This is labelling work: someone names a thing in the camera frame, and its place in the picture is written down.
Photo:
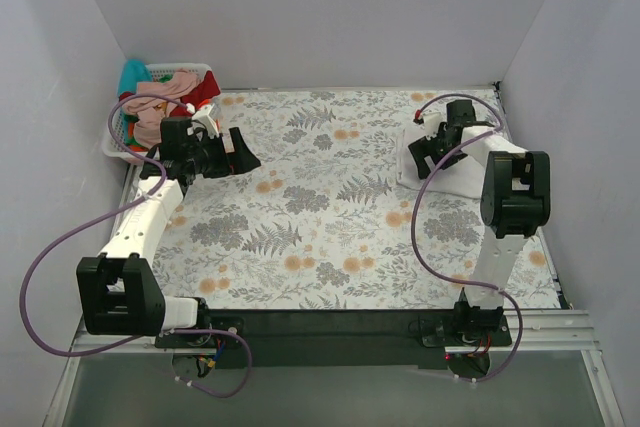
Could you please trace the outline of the pink t shirt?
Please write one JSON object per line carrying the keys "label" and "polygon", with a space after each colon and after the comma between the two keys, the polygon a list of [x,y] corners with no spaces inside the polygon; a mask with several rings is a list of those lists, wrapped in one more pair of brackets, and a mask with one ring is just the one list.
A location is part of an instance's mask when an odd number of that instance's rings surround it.
{"label": "pink t shirt", "polygon": [[[193,72],[179,70],[166,82],[139,82],[137,94],[158,94],[180,100],[198,85],[198,76]],[[161,122],[177,116],[190,117],[191,113],[182,105],[155,97],[139,97],[127,101],[123,107],[125,114],[138,119],[133,127],[135,141],[144,148],[151,148],[161,142]]]}

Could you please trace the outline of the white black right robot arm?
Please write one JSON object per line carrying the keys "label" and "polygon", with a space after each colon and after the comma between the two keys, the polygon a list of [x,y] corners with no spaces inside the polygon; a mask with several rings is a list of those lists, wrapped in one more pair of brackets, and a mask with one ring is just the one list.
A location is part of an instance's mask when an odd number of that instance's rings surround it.
{"label": "white black right robot arm", "polygon": [[483,171],[478,185],[480,217],[485,226],[474,271],[461,286],[450,310],[418,319],[411,331],[426,347],[462,345],[478,355],[491,345],[512,341],[504,305],[513,298],[505,288],[528,239],[550,217],[550,159],[542,151],[527,151],[502,135],[504,123],[481,121],[476,98],[446,95],[446,113],[419,108],[404,133],[404,151],[411,161],[405,170],[421,181],[421,190],[450,168],[475,166]]}

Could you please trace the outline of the green garment in basket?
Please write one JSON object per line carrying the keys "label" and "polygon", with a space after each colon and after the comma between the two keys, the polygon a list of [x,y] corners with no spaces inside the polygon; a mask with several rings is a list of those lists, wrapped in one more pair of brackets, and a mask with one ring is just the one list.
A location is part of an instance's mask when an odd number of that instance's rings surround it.
{"label": "green garment in basket", "polygon": [[146,152],[147,148],[139,144],[134,136],[134,127],[135,127],[135,124],[137,123],[137,119],[131,116],[124,116],[123,122],[124,122],[123,134],[124,134],[125,144],[135,152]]}

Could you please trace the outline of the aluminium frame rail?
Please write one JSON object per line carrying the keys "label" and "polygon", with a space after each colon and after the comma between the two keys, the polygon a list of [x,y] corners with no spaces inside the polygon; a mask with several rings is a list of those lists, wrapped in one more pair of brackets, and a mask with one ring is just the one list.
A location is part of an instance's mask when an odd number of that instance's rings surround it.
{"label": "aluminium frame rail", "polygon": [[[598,351],[600,342],[596,338],[593,323],[587,311],[583,310],[525,310],[523,316],[523,336],[518,352],[525,351]],[[518,320],[513,311],[506,312],[506,320],[515,340]],[[90,335],[84,328],[77,333],[71,352],[95,350],[113,343],[116,336]],[[154,346],[153,337],[142,337],[123,345],[107,349],[102,353],[205,353],[214,352],[214,348],[205,347],[161,347]]]}

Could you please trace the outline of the floral patterned table mat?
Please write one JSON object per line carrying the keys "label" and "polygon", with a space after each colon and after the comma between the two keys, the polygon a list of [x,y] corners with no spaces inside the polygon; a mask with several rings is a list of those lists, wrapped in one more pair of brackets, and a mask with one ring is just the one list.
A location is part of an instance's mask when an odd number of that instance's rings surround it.
{"label": "floral patterned table mat", "polygon": [[226,92],[261,166],[198,179],[152,262],[162,291],[215,309],[449,308],[473,272],[475,200],[396,181],[399,133],[439,92]]}

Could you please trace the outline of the white plastic laundry basket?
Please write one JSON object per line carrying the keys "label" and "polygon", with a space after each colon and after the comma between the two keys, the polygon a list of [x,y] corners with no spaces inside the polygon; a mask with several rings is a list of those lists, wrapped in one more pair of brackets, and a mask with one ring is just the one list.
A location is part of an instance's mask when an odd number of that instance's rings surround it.
{"label": "white plastic laundry basket", "polygon": [[[198,79],[202,81],[205,74],[211,71],[211,67],[205,63],[152,63],[145,65],[147,71],[153,81],[158,81],[164,76],[174,74],[176,71],[182,70],[195,73]],[[103,135],[101,147],[103,153],[112,158],[118,158],[132,164],[139,164],[139,160],[131,156],[121,143],[125,144],[132,140],[133,136],[129,133],[130,122],[125,119],[122,109],[119,109],[108,122],[105,133]]]}

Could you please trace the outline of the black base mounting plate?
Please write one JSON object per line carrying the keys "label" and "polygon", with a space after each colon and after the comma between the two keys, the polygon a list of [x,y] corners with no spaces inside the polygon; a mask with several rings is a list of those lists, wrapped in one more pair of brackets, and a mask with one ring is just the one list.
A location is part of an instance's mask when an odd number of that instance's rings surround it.
{"label": "black base mounting plate", "polygon": [[206,310],[200,329],[157,337],[158,348],[223,348],[219,366],[240,368],[245,353],[256,367],[412,365],[444,369],[445,351],[477,353],[516,339],[501,311],[428,310]]}

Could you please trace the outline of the red t shirt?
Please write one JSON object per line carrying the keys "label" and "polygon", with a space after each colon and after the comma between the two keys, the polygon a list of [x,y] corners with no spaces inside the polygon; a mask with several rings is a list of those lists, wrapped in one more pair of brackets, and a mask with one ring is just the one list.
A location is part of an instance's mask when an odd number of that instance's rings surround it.
{"label": "red t shirt", "polygon": [[188,94],[180,98],[183,104],[192,104],[199,107],[203,102],[210,101],[221,94],[221,89],[211,70],[208,70],[202,81],[197,84]]}

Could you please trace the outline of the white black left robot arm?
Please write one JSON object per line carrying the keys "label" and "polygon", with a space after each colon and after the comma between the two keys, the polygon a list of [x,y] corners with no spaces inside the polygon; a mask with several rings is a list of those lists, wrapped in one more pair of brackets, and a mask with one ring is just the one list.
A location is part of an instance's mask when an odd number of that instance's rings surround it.
{"label": "white black left robot arm", "polygon": [[162,293],[151,264],[171,216],[198,177],[246,174],[260,160],[239,128],[221,132],[214,121],[171,117],[161,141],[144,158],[138,190],[111,240],[80,260],[76,277],[85,326],[93,335],[156,336],[178,329],[193,347],[213,333],[202,300]]}

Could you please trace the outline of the white t shirt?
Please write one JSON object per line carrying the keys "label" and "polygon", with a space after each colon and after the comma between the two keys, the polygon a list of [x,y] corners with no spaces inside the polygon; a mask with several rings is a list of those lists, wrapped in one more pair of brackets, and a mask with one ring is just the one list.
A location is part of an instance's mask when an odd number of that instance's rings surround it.
{"label": "white t shirt", "polygon": [[[423,134],[418,127],[405,127],[398,137],[396,148],[396,181],[416,191],[424,181],[418,177],[417,166],[408,146],[421,137]],[[479,200],[483,181],[484,168],[472,157],[466,157],[452,167],[439,170],[427,186],[427,191]]]}

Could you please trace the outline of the teal t shirt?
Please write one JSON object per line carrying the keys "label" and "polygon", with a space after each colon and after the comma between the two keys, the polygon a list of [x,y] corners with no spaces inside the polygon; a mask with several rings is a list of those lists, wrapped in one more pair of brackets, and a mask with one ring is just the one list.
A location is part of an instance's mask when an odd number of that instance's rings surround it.
{"label": "teal t shirt", "polygon": [[125,62],[117,89],[118,100],[122,101],[137,93],[139,83],[151,82],[152,76],[144,62],[129,59]]}

